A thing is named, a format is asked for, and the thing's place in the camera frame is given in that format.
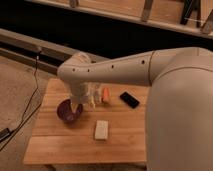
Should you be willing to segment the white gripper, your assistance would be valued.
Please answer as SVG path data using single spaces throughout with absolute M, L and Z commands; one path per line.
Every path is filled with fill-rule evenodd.
M 70 110 L 76 115 L 80 115 L 83 111 L 83 104 L 78 104 L 76 108 L 76 103 L 86 103 L 88 101 L 88 85 L 86 83 L 77 83 L 70 85 Z

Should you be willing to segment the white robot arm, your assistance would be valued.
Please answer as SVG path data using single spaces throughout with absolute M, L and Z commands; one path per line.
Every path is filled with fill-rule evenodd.
M 78 104 L 89 82 L 148 86 L 147 170 L 213 171 L 213 51 L 163 49 L 97 63 L 80 52 L 57 75 Z

